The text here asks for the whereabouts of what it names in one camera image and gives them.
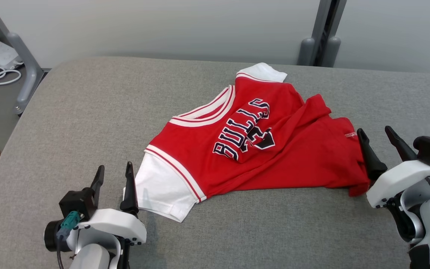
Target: white sleeve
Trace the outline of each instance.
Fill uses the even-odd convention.
[[[244,76],[243,74],[258,80],[271,82],[283,82],[287,76],[286,73],[278,72],[265,63],[259,63],[249,68],[242,69],[237,73],[237,77]]]
[[[144,155],[135,184],[140,209],[174,221],[184,221],[198,202],[174,169],[150,153]]]

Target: jersey neckline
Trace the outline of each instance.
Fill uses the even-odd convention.
[[[198,127],[216,123],[230,111],[234,100],[235,86],[230,85],[208,104],[197,107],[187,113],[174,116],[169,122],[184,127]]]

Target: red and white stripe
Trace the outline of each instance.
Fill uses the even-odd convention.
[[[196,197],[197,203],[207,199],[202,189],[200,189],[198,183],[191,176],[189,171],[186,170],[186,168],[172,156],[153,145],[148,145],[144,152],[154,155],[155,157],[159,158],[159,160],[162,160],[165,164],[171,167],[174,172],[186,183],[188,189],[192,192],[193,196]]]
[[[217,97],[215,97],[215,99],[213,99],[210,103],[193,109],[190,112],[173,117],[169,122],[185,127],[206,126],[216,123],[222,119],[225,114],[228,113],[228,111],[230,111],[234,100],[235,87],[230,85],[229,87],[226,87],[220,94],[218,94]],[[200,118],[200,116],[209,114],[217,108],[220,108],[217,113],[205,118]]]

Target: bulls jersey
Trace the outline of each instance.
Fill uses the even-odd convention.
[[[248,189],[349,187],[367,191],[352,124],[322,97],[303,101],[265,63],[239,71],[210,103],[175,116],[145,149],[140,208],[181,222],[195,203]]]

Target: teal connector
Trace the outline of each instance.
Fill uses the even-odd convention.
[[[61,223],[61,228],[56,233],[56,238],[60,238],[62,236],[62,241],[65,241],[67,237],[69,237],[72,228],[76,227],[80,221],[81,218],[79,213],[77,211],[71,211]]]

